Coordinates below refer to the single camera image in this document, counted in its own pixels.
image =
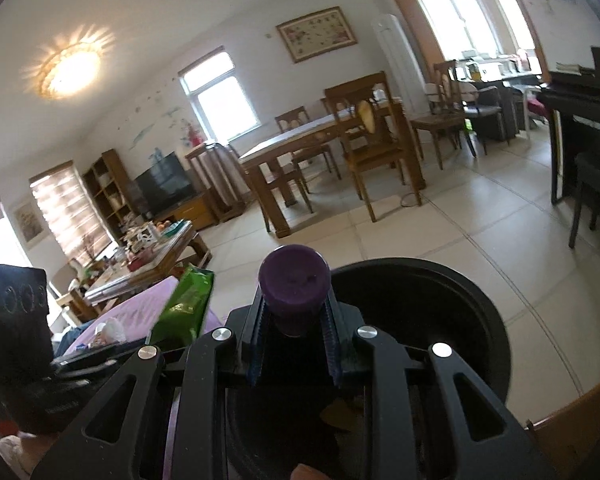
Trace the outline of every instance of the silver bolt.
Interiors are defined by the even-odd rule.
[[[216,341],[226,341],[231,337],[231,329],[221,326],[220,328],[216,328],[212,333],[211,337]]]
[[[431,350],[438,357],[449,357],[452,354],[451,346],[446,343],[435,343]]]
[[[378,335],[378,330],[369,325],[363,325],[358,329],[358,335],[362,339],[373,339]]]
[[[147,345],[138,350],[138,357],[141,359],[151,359],[157,353],[158,349],[155,346]]]

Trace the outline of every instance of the floor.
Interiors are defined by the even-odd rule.
[[[589,231],[585,211],[576,248],[568,248],[573,202],[551,206],[548,133],[540,126],[531,136],[530,143],[492,143],[476,159],[466,146],[454,151],[443,142],[444,171],[426,145],[427,203],[420,208],[400,206],[409,188],[396,171],[365,174],[376,223],[346,170],[340,182],[312,165],[316,212],[283,206],[296,229],[291,236],[269,235],[257,206],[202,232],[214,254],[211,309],[225,319],[250,304],[262,259],[281,244],[309,245],[332,268],[384,256],[436,261],[494,302],[512,351],[508,407],[521,422],[543,418],[600,382],[600,227]]]

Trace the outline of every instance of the purple cylindrical object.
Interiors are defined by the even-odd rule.
[[[320,312],[331,288],[331,271],[312,248],[293,244],[269,253],[258,282],[280,332],[297,337],[306,333]]]

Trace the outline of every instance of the tv screen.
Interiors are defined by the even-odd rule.
[[[156,162],[138,178],[149,211],[154,215],[196,195],[193,184],[175,153]]]

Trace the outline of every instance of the green snack bag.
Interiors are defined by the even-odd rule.
[[[164,310],[147,337],[162,351],[182,348],[200,335],[214,275],[192,265],[180,278],[180,283],[164,306]]]

